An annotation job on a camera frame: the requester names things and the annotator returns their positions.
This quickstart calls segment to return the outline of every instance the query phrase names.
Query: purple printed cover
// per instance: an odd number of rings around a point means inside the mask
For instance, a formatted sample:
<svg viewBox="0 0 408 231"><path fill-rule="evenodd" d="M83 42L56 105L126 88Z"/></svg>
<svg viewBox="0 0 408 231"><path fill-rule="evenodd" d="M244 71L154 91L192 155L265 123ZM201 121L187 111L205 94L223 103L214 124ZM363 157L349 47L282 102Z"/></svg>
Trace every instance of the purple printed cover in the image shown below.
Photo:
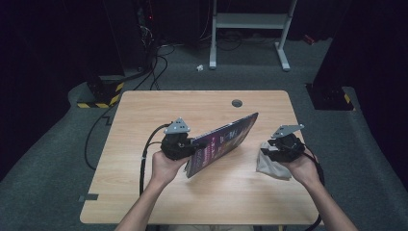
<svg viewBox="0 0 408 231"><path fill-rule="evenodd" d="M206 143L207 146L195 151L195 154L191 156L186 166L187 177L194 176L204 167L238 147L248 135L257 118L258 113L248 115L192 139L191 143Z"/></svg>

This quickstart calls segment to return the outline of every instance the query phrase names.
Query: person's right hand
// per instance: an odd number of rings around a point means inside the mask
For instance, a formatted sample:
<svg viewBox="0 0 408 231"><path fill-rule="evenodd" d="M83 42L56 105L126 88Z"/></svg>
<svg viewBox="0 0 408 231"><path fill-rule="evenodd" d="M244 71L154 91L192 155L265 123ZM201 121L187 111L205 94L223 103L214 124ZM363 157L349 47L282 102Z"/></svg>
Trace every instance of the person's right hand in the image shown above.
<svg viewBox="0 0 408 231"><path fill-rule="evenodd" d="M313 158L313 154L309 149L306 148L305 153ZM279 164L286 167L291 172L293 178L300 182L303 186L320 182L315 163L304 155L301 155L299 158L290 163Z"/></svg>

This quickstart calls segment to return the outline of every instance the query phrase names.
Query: forearm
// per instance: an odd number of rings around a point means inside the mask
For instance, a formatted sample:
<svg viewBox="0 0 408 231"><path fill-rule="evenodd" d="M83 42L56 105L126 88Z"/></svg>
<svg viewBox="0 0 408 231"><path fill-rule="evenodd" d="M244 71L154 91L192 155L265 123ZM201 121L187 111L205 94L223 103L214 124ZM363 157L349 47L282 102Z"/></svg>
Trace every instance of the forearm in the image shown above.
<svg viewBox="0 0 408 231"><path fill-rule="evenodd" d="M165 185L149 182L144 193L132 206L116 230L144 231L153 211L154 205Z"/></svg>
<svg viewBox="0 0 408 231"><path fill-rule="evenodd" d="M327 230L357 230L353 222L320 182L305 184L304 186L315 202Z"/></svg>

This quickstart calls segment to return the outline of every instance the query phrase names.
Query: tabletop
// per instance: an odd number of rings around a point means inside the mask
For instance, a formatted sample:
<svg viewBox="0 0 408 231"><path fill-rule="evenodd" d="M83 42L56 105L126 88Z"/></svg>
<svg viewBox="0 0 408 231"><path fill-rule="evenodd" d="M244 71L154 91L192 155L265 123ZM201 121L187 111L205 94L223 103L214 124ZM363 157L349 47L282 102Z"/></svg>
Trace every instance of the tabletop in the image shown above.
<svg viewBox="0 0 408 231"><path fill-rule="evenodd" d="M242 102L240 107L233 101ZM119 223L139 198L140 162L151 133L178 117L189 137L259 113L243 143L188 179L181 167L159 197L151 224L311 224L318 211L307 191L293 180L256 171L260 144L282 124L298 124L290 97L282 90L160 90L123 93L89 195L84 223ZM295 134L301 138L300 131ZM161 131L152 141L161 141ZM145 184L151 175L148 149Z"/></svg>

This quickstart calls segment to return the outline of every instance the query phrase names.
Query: light wood surface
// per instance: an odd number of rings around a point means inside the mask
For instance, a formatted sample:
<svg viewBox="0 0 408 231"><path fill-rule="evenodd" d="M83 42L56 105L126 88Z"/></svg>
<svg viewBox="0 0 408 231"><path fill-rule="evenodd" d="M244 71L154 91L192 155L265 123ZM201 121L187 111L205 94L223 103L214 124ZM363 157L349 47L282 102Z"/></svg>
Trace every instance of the light wood surface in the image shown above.
<svg viewBox="0 0 408 231"><path fill-rule="evenodd" d="M232 106L234 99L243 105ZM297 124L289 96L281 90L127 91L120 100L89 193L84 223L119 223L139 197L140 157L150 134L178 117L195 137L252 113L259 113L245 141L191 179L183 167L154 208L155 224L311 224L317 209L295 180L256 172L261 142L281 124ZM153 141L164 137L160 131ZM151 175L148 149L145 184Z"/></svg>

